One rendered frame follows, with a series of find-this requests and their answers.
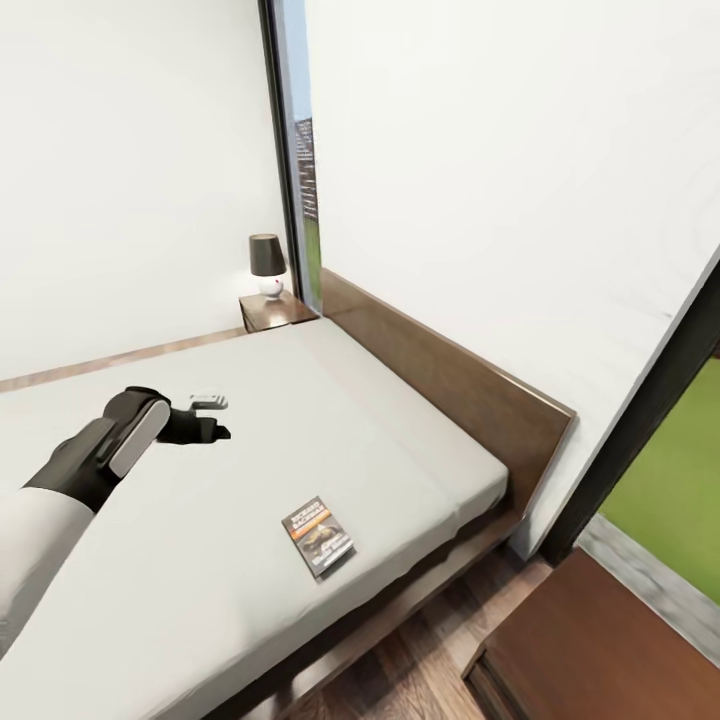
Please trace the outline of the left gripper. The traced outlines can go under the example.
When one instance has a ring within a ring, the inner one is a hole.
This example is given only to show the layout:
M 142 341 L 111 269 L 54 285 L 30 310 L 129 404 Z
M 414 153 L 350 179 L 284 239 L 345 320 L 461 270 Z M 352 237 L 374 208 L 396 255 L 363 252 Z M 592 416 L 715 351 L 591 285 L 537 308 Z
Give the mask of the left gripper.
M 184 426 L 174 439 L 167 439 L 165 444 L 175 445 L 212 445 L 215 441 L 231 441 L 230 431 L 224 425 L 217 425 L 215 418 L 197 418 L 181 411 Z

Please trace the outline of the hardback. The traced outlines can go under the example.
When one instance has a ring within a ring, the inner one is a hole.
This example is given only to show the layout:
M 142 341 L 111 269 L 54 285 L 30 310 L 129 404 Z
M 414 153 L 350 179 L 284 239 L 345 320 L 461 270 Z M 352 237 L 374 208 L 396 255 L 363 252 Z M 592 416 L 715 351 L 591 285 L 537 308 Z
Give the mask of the hardback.
M 354 542 L 319 496 L 281 522 L 315 579 L 354 548 Z

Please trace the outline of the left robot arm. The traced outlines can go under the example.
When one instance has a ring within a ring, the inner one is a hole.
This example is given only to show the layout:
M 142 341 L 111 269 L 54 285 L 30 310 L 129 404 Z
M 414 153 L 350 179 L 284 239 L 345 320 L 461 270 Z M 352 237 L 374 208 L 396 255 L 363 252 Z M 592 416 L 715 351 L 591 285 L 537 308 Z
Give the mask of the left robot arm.
M 185 393 L 176 409 L 150 391 L 127 389 L 0 505 L 0 659 L 39 606 L 77 542 L 116 486 L 156 439 L 175 445 L 231 441 L 197 411 L 224 411 L 219 393 Z

